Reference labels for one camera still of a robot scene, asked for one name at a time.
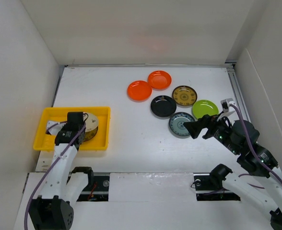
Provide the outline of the yellow patterned plate front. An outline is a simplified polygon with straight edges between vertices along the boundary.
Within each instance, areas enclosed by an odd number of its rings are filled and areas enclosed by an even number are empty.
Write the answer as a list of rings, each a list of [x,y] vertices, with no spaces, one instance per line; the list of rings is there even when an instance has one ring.
[[[86,130],[86,131],[85,131],[85,136],[84,136],[83,141],[84,141],[84,142],[90,141],[91,139],[93,139],[93,138],[95,137],[95,135],[97,134],[97,132],[98,132],[98,127],[96,127],[96,128],[93,129],[93,130]]]

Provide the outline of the cream floral plate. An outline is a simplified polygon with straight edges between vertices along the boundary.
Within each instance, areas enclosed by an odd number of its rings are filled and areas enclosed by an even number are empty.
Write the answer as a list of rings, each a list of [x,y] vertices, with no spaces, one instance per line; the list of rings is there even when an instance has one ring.
[[[95,130],[99,125],[98,117],[92,113],[83,113],[83,119],[85,122],[85,131],[86,132]]]

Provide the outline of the black plate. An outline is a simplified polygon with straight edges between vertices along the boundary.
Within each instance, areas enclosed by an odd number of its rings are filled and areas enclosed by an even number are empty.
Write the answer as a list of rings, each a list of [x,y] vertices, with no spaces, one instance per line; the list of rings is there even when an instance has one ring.
[[[176,111],[176,102],[169,96],[160,95],[151,101],[150,108],[158,117],[170,117]]]

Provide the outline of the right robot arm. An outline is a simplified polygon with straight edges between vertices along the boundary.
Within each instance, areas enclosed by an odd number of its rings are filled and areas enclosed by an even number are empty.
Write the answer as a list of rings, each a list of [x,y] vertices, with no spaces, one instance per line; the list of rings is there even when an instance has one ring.
[[[263,146],[257,143],[259,132],[241,115],[233,124],[218,115],[204,115],[194,122],[184,122],[193,139],[203,129],[207,132],[203,139],[215,138],[234,155],[237,163],[249,176],[254,177],[266,190],[262,194],[255,187],[243,181],[238,174],[224,164],[217,165],[209,173],[209,183],[213,188],[233,192],[258,209],[274,230],[282,230],[282,173],[278,162]]]

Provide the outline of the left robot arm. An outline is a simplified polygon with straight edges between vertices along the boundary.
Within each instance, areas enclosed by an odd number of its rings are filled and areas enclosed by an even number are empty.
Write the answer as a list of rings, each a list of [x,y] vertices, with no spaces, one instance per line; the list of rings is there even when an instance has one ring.
[[[94,186],[92,168],[82,167],[70,174],[72,162],[85,138],[88,118],[88,113],[69,112],[66,121],[47,126],[46,133],[56,136],[53,160],[30,195],[24,229],[28,229],[28,219],[36,230],[71,229],[73,206],[83,189]]]

